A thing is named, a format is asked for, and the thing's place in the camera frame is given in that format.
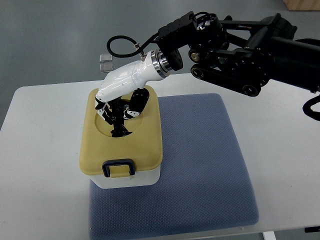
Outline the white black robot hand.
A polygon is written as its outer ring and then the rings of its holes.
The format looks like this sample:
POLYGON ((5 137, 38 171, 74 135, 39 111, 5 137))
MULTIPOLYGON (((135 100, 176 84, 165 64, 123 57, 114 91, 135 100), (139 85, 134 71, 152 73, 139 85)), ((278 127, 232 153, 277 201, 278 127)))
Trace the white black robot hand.
POLYGON ((170 75, 171 66, 160 50, 150 51, 138 60, 111 71, 95 96, 95 109, 110 125, 139 116, 148 100, 148 81, 160 81, 170 75))

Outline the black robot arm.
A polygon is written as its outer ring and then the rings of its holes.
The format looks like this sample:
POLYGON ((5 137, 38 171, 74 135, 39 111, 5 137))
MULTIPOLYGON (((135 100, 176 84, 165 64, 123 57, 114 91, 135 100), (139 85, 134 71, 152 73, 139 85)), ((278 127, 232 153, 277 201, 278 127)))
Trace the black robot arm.
POLYGON ((269 80, 316 93, 320 90, 320 42, 295 39, 297 27, 280 14, 260 21, 218 19, 188 12, 148 39, 171 69, 183 67, 179 49, 189 47, 191 74, 202 81, 257 96, 269 80))

